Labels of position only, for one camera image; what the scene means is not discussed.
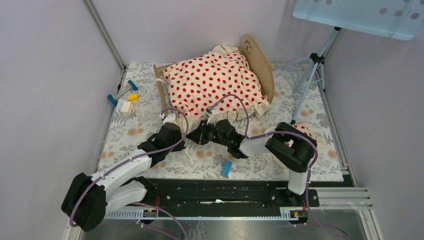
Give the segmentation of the large strawberry print cushion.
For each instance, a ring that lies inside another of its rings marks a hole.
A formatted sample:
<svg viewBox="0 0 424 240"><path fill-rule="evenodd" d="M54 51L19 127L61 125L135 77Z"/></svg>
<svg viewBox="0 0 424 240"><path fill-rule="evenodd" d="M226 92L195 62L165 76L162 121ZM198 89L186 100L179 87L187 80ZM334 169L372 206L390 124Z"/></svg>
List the large strawberry print cushion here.
<svg viewBox="0 0 424 240"><path fill-rule="evenodd" d="M163 77L172 107L181 111L180 127L189 132L208 118L210 106L217 115L213 123L233 123L253 113L262 116L272 108L259 78L235 46L218 45L200 57L174 63Z"/></svg>

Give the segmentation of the wooden pet bed frame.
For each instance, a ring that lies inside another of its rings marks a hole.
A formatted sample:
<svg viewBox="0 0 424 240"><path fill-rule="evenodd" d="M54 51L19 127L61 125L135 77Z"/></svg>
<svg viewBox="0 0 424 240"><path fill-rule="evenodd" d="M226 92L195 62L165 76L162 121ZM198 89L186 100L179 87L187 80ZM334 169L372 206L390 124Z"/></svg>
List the wooden pet bed frame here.
<svg viewBox="0 0 424 240"><path fill-rule="evenodd" d="M236 47L239 52L247 58L248 64L251 70L259 78L261 93L267 97L267 101L271 104L274 97L274 77L271 70L271 65L268 59L265 57L265 54L262 52L261 48L256 43L255 39L249 35L245 34L241 37L239 46ZM163 71L175 63L164 65L164 66L154 66L154 72L156 77L156 85L159 91L159 95L164 107L167 106L166 98L170 102L168 95L168 84L164 81Z"/></svg>

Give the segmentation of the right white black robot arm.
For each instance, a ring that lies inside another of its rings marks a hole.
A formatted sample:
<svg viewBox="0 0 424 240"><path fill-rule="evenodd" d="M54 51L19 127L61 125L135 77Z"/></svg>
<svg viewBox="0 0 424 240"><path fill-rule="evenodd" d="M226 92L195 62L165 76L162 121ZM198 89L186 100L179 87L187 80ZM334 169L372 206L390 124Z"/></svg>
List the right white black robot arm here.
<svg viewBox="0 0 424 240"><path fill-rule="evenodd" d="M293 125L280 122L270 132L244 136L226 119L215 124L204 120L187 138L199 145L213 142L225 146L236 159L272 154L289 169L287 201L299 206L307 199L306 188L312 164L318 158L318 145L312 137Z"/></svg>

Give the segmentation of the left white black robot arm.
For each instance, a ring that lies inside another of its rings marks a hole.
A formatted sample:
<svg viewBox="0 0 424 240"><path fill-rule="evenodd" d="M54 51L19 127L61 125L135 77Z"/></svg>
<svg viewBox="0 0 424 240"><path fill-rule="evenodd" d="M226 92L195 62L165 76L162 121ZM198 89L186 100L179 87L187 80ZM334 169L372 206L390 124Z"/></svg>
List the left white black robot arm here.
<svg viewBox="0 0 424 240"><path fill-rule="evenodd" d="M128 204L152 204L155 192L133 177L164 160L169 152L183 146L180 127L164 123L159 132L141 143L127 159L93 175L75 176L61 204L71 227L84 232L96 228L104 217Z"/></svg>

